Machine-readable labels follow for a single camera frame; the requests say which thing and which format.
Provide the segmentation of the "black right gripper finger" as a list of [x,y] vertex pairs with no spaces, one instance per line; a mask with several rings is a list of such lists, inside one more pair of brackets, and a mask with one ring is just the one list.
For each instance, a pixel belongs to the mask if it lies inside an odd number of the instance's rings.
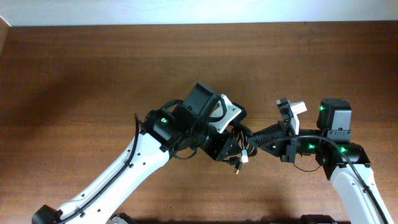
[[281,156],[285,154],[285,145],[289,142],[289,139],[279,138],[279,139],[255,139],[253,140],[253,145],[259,149],[268,152],[273,156]]
[[284,123],[276,123],[268,128],[262,129],[258,132],[252,134],[252,136],[248,139],[249,142],[266,142],[271,139],[279,138],[283,136],[285,124]]

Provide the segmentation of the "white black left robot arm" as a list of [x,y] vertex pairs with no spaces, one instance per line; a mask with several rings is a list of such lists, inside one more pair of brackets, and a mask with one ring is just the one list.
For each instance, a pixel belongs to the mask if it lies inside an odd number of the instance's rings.
[[239,153],[226,128],[245,115],[226,95],[197,83],[184,100],[170,100],[137,120],[131,143],[96,180],[58,209],[43,205],[32,223],[130,223],[116,210],[178,151],[202,149],[216,161]]

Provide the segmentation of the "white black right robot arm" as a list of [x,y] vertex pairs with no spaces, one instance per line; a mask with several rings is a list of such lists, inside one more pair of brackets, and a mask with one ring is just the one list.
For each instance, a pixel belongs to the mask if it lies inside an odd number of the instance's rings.
[[351,223],[392,223],[374,179],[371,161],[363,147],[351,142],[350,103],[324,98],[319,106],[316,129],[302,129],[298,115],[306,112],[303,101],[276,101],[282,120],[255,132],[248,143],[294,163],[297,155],[315,156],[326,178],[338,192]]

